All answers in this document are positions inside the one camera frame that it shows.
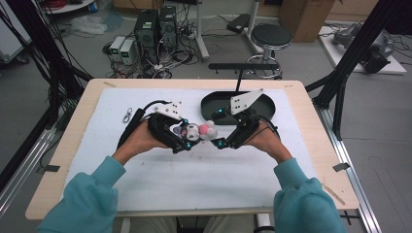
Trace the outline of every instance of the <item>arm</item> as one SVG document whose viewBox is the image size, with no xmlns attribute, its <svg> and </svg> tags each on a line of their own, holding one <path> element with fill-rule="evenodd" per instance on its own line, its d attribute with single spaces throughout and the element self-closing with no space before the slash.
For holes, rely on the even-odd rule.
<svg viewBox="0 0 412 233">
<path fill-rule="evenodd" d="M 273 204 L 277 233 L 346 232 L 333 200 L 322 190 L 318 179 L 308 179 L 280 139 L 260 122 L 257 133 L 246 145 L 267 152 L 277 162 L 274 172 L 282 190 Z"/>
<path fill-rule="evenodd" d="M 156 147 L 166 148 L 152 137 L 148 123 L 142 122 L 91 175 L 80 173 L 66 185 L 63 199 L 48 212 L 38 232 L 112 232 L 118 208 L 118 192 L 113 185 L 125 173 L 122 165 Z"/>
</svg>

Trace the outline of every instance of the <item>white robot part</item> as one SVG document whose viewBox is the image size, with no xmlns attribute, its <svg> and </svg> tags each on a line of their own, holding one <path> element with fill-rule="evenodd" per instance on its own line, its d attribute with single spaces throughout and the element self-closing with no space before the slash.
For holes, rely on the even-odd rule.
<svg viewBox="0 0 412 233">
<path fill-rule="evenodd" d="M 170 104 L 161 105 L 154 108 L 154 111 L 175 119 L 182 118 L 182 103 L 172 102 Z"/>
<path fill-rule="evenodd" d="M 263 93 L 263 88 L 231 97 L 230 98 L 231 114 L 236 115 L 248 109 L 249 107 L 251 107 L 251 105 L 255 103 L 255 101 L 257 101 L 257 99 L 260 97 L 262 93 Z"/>
</svg>

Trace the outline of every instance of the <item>person's hand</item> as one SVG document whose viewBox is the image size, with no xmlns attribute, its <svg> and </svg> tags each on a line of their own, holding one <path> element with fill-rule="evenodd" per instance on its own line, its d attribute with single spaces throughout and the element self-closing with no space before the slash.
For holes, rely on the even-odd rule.
<svg viewBox="0 0 412 233">
<path fill-rule="evenodd" d="M 259 122 L 257 131 L 245 142 L 246 146 L 253 146 L 267 152 L 279 163 L 292 158 L 291 153 L 282 144 L 278 136 L 263 121 Z"/>
<path fill-rule="evenodd" d="M 124 165 L 133 156 L 153 148 L 167 148 L 155 139 L 148 129 L 148 121 L 143 121 L 128 139 L 113 154 L 113 158 Z"/>
</svg>

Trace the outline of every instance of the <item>small metal clip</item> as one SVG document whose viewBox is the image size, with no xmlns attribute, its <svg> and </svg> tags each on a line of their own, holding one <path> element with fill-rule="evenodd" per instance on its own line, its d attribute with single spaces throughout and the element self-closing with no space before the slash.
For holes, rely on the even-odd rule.
<svg viewBox="0 0 412 233">
<path fill-rule="evenodd" d="M 133 111 L 133 109 L 132 108 L 129 108 L 128 110 L 127 110 L 127 113 L 126 113 L 126 115 L 124 116 L 124 118 L 123 118 L 123 122 L 124 123 L 128 123 L 129 121 L 130 121 L 130 115 L 131 115 L 131 112 Z"/>
</svg>

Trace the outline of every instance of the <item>gray floor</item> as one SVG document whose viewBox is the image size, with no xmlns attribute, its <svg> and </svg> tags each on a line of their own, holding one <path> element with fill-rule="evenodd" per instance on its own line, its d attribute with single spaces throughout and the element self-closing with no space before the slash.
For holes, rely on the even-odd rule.
<svg viewBox="0 0 412 233">
<path fill-rule="evenodd" d="M 88 12 L 65 14 L 59 21 L 64 23 L 84 14 Z M 101 11 L 97 15 L 105 17 L 107 12 Z M 216 21 L 221 19 L 204 19 L 204 28 Z M 261 21 L 276 22 L 276 19 L 260 18 L 258 22 Z M 64 41 L 89 73 L 104 78 L 111 69 L 107 56 L 101 52 L 103 46 L 113 41 L 116 35 L 130 33 L 133 25 L 132 20 L 125 20 L 121 27 L 104 35 L 84 38 L 90 35 L 75 33 L 66 36 Z M 224 27 L 224 23 L 215 23 L 211 28 Z M 245 61 L 252 55 L 245 38 L 206 37 L 204 40 L 210 52 L 209 61 L 173 69 L 173 79 L 236 79 L 233 72 L 216 74 L 208 70 L 207 65 Z M 405 39 L 405 42 L 412 46 L 411 40 Z M 412 63 L 410 58 L 399 53 L 394 57 Z M 304 84 L 326 76 L 333 69 L 319 41 L 292 44 L 277 52 L 277 59 L 282 64 L 284 80 L 299 80 Z M 412 68 L 404 67 L 408 73 L 403 76 L 352 74 L 347 84 L 342 120 L 345 146 L 383 232 L 410 232 L 412 229 Z M 0 169 L 3 169 L 47 108 L 48 85 L 33 63 L 21 65 L 14 62 L 2 67 L 0 75 Z M 314 97 L 318 92 L 309 94 Z M 0 219 L 0 232 L 36 231 L 39 221 L 27 220 L 24 213 L 41 178 L 37 173 L 29 177 Z M 115 228 L 119 229 L 119 225 L 117 219 Z M 361 223 L 355 219 L 347 227 L 349 232 L 364 232 Z"/>
</svg>

